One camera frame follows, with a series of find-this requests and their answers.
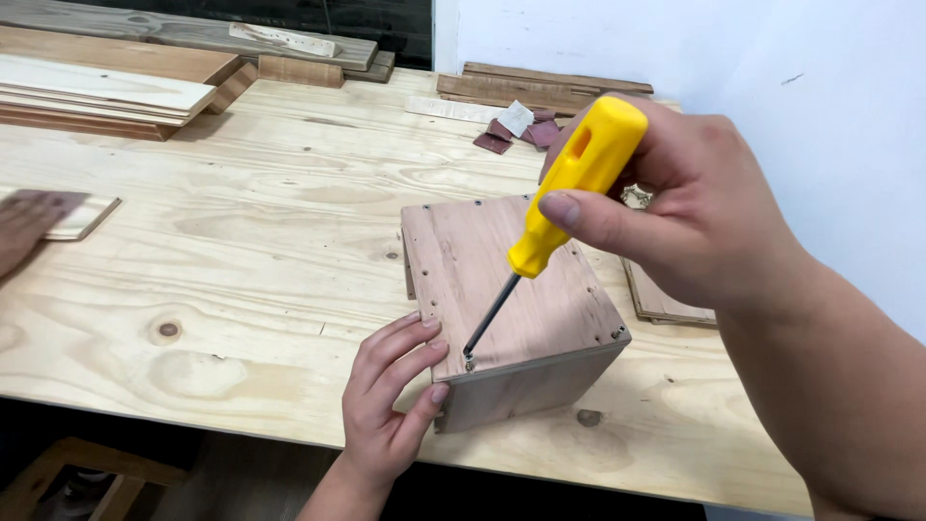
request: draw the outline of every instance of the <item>fingernail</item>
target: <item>fingernail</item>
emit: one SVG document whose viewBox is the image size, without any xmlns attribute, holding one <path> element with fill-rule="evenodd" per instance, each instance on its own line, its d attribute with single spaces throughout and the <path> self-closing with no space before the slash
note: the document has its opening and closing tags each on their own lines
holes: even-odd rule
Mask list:
<svg viewBox="0 0 926 521">
<path fill-rule="evenodd" d="M 553 224 L 566 228 L 572 228 L 579 221 L 579 201 L 562 192 L 550 192 L 541 197 L 537 209 Z"/>
<path fill-rule="evenodd" d="M 450 386 L 447 384 L 434 384 L 434 390 L 431 391 L 431 401 L 434 403 L 440 403 L 444 401 L 444 398 L 447 397 L 447 391 L 450 390 Z"/>
</svg>

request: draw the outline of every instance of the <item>screwdriver handle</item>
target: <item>screwdriver handle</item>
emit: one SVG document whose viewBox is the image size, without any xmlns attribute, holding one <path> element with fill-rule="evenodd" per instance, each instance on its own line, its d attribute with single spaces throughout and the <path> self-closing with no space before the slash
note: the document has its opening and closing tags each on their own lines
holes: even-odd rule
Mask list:
<svg viewBox="0 0 926 521">
<path fill-rule="evenodd" d="M 550 255 L 569 241 L 569 235 L 537 209 L 537 201 L 550 190 L 569 188 L 605 194 L 643 139 L 647 123 L 643 112 L 622 99 L 604 96 L 594 102 L 531 201 L 524 235 L 508 250 L 514 273 L 533 279 L 546 268 Z"/>
</svg>

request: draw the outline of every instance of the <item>wood knot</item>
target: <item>wood knot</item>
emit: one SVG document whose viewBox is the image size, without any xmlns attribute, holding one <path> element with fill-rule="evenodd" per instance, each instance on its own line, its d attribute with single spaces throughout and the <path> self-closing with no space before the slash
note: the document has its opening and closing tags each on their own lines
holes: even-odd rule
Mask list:
<svg viewBox="0 0 926 521">
<path fill-rule="evenodd" d="M 170 322 L 162 324 L 157 332 L 165 337 L 173 337 L 177 333 L 180 333 L 180 328 L 176 324 L 171 324 Z"/>
<path fill-rule="evenodd" d="M 579 421 L 579 425 L 583 427 L 594 427 L 601 422 L 601 411 L 589 411 L 588 409 L 581 409 L 579 413 L 576 414 L 576 420 Z"/>
</svg>

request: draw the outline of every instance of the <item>hand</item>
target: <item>hand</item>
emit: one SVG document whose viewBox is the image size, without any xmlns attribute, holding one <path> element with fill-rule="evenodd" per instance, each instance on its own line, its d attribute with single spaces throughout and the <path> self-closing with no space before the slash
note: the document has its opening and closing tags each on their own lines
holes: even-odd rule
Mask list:
<svg viewBox="0 0 926 521">
<path fill-rule="evenodd" d="M 388 490 L 418 456 L 449 386 L 428 386 L 408 413 L 393 411 L 393 403 L 412 378 L 447 356 L 443 340 L 404 356 L 440 332 L 437 319 L 421 322 L 415 311 L 360 343 L 342 398 L 346 442 L 339 459 L 364 489 Z"/>
<path fill-rule="evenodd" d="M 638 262 L 686 304 L 743 311 L 786 306 L 776 296 L 795 287 L 801 266 L 814 261 L 730 120 L 617 96 L 646 115 L 649 129 L 615 188 L 638 183 L 655 192 L 652 202 L 634 211 L 597 193 L 557 190 L 539 201 L 540 212 L 582 242 Z M 550 146 L 544 173 L 585 111 Z"/>
<path fill-rule="evenodd" d="M 64 217 L 62 200 L 49 194 L 8 197 L 0 203 L 0 277 L 12 272 Z"/>
</svg>

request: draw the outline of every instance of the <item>yellow screwdriver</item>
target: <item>yellow screwdriver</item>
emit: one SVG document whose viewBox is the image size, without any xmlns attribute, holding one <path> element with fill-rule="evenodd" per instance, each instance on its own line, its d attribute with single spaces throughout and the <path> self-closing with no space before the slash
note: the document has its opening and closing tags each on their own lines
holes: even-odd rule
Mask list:
<svg viewBox="0 0 926 521">
<path fill-rule="evenodd" d="M 472 349 L 521 277 L 533 279 L 539 275 L 550 261 L 550 255 L 569 241 L 566 232 L 554 226 L 537 209 L 537 201 L 550 190 L 576 188 L 605 194 L 640 144 L 646 127 L 643 112 L 622 99 L 604 96 L 592 104 L 531 201 L 525 217 L 524 235 L 507 255 L 514 273 L 463 348 L 467 371 L 472 371 Z"/>
</svg>

